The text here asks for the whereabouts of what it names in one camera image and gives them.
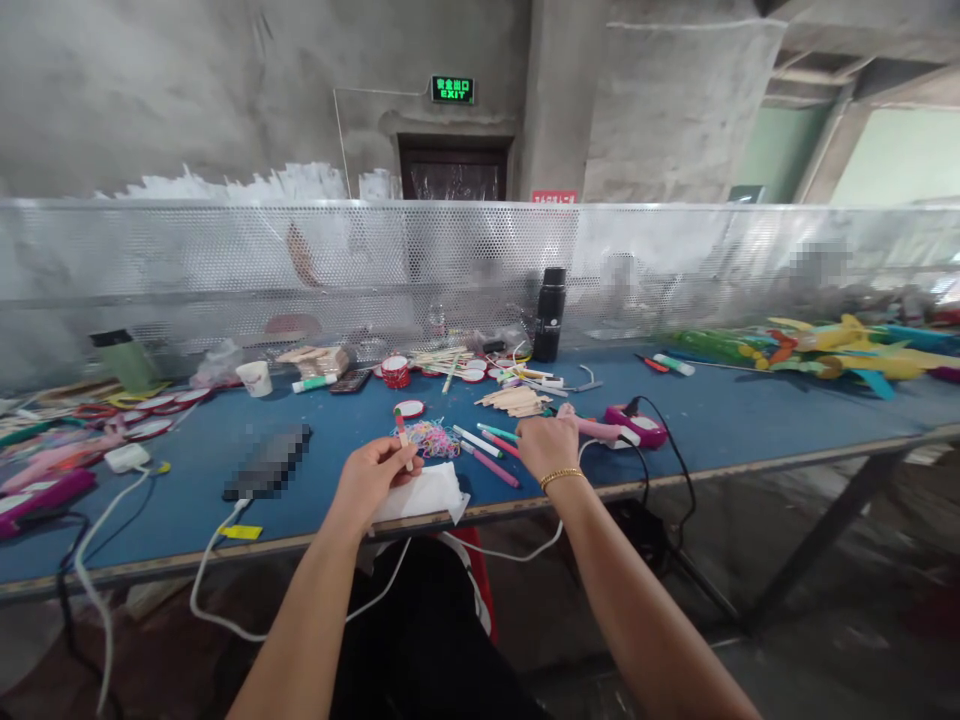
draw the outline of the gold bracelet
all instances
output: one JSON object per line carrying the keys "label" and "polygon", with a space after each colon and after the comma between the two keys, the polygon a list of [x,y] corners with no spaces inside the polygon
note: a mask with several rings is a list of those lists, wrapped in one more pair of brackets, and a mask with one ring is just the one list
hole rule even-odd
{"label": "gold bracelet", "polygon": [[563,470],[554,470],[549,475],[540,478],[540,489],[546,493],[547,485],[552,483],[557,478],[567,477],[569,475],[579,475],[580,477],[586,479],[586,475],[581,472],[580,468],[564,468]]}

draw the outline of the black water bottle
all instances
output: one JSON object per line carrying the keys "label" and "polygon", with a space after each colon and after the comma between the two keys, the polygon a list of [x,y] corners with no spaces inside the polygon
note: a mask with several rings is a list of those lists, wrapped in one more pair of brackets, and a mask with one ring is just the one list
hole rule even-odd
{"label": "black water bottle", "polygon": [[543,271],[543,286],[537,303],[537,334],[533,339],[533,359],[537,362],[557,359],[563,304],[567,299],[566,278],[567,271],[563,268]]}

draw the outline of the red sign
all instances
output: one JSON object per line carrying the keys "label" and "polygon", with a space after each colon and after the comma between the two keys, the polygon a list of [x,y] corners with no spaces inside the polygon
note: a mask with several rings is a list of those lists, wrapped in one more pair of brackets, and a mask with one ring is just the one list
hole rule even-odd
{"label": "red sign", "polygon": [[572,205],[577,201],[576,190],[534,190],[533,201],[548,205]]}

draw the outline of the mobile phone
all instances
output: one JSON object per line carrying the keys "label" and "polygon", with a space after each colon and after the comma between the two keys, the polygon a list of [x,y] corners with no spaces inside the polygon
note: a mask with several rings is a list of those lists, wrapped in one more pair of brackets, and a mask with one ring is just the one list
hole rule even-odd
{"label": "mobile phone", "polygon": [[336,395],[360,392],[372,374],[373,370],[351,370],[330,386],[330,392]]}
{"label": "mobile phone", "polygon": [[224,486],[223,499],[260,500],[279,497],[290,472],[307,451],[313,430],[300,425],[255,445],[243,466]]}

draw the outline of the person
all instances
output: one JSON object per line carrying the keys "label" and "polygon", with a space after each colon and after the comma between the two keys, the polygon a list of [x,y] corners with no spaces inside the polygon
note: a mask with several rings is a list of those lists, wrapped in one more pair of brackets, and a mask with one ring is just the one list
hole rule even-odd
{"label": "person", "polygon": [[[517,434],[523,464],[563,520],[613,659],[647,714],[758,718],[580,471],[573,422],[529,418]],[[229,720],[548,717],[489,641],[456,543],[395,542],[372,577],[357,573],[355,582],[360,542],[378,506],[423,467],[415,453],[381,438],[350,455]],[[386,594],[345,623],[348,611],[388,588],[403,552]]]}

